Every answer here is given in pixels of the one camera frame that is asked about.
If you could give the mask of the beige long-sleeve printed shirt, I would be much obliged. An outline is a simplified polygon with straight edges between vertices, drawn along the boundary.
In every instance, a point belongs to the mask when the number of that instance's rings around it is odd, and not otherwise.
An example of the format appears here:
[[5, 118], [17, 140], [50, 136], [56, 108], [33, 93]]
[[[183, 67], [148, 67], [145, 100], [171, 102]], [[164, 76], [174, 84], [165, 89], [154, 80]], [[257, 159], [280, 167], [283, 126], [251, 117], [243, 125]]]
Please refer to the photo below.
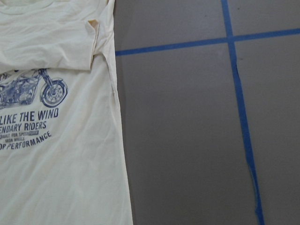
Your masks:
[[132, 224], [113, 10], [1, 1], [1, 224]]

